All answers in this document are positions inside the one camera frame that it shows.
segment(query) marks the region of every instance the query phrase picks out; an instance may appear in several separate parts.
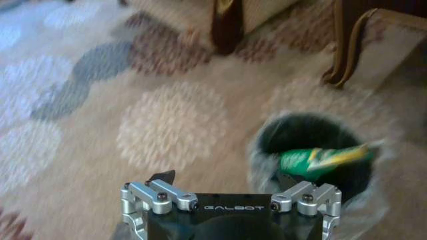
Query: trash bag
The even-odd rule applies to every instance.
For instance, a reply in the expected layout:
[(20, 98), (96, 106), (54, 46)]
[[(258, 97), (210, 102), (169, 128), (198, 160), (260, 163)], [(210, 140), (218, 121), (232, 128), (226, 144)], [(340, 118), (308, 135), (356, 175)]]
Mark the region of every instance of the trash bag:
[[(278, 172), (280, 154), (297, 149), (345, 149), (364, 144), (333, 117), (317, 113), (285, 113), (266, 121), (248, 147), (248, 182), (257, 194), (284, 192), (303, 181)], [(387, 158), (381, 150), (375, 162)], [(375, 163), (356, 161), (339, 166), (315, 184), (336, 186), (343, 192), (340, 225), (333, 239), (357, 238), (383, 219), (388, 204), (377, 185)]]

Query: red pattern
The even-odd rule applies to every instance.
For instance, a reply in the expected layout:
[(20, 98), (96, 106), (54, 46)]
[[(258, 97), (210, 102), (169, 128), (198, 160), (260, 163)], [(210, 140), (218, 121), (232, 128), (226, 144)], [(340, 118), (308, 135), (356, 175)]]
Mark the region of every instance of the red pattern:
[(26, 220), (18, 220), (20, 214), (12, 212), (4, 214), (4, 209), (0, 207), (0, 239), (1, 240), (30, 240), (32, 233), (22, 233)]

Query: floor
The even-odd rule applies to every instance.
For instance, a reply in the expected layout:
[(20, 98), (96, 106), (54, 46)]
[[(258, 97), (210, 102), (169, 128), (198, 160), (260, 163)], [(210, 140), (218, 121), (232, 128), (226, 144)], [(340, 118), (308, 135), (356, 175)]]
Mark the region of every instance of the floor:
[(220, 57), (114, 0), (0, 6), (0, 220), (17, 212), (33, 239), (110, 239), (121, 185), (169, 169), (188, 191), (252, 192), (258, 129), (309, 111), (387, 143), (339, 239), (424, 239), (425, 33), (388, 25), (344, 91), (319, 84), (331, 49), (274, 36)]

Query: wooden furniture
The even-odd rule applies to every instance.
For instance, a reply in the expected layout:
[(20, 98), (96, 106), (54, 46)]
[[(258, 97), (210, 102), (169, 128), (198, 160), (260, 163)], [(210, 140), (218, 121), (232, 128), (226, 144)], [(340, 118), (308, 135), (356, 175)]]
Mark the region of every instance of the wooden furniture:
[(299, 0), (118, 0), (194, 43), (230, 54), (244, 36)]
[(336, 52), (323, 81), (341, 88), (352, 76), (361, 53), (361, 33), (368, 19), (380, 15), (388, 22), (427, 31), (427, 0), (335, 0)]

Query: black trash can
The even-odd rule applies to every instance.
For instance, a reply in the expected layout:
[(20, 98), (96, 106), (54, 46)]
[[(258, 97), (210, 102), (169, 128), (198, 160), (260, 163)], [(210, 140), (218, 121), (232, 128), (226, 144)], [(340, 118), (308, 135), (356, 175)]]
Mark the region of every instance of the black trash can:
[[(277, 171), (280, 154), (300, 149), (345, 149), (361, 145), (356, 134), (328, 116), (315, 113), (291, 113), (270, 121), (260, 130), (249, 147), (249, 182), (256, 192), (284, 192), (304, 181), (300, 176)], [(343, 203), (368, 187), (372, 161), (357, 161), (339, 166), (323, 175), (315, 184), (336, 186), (343, 192)]]

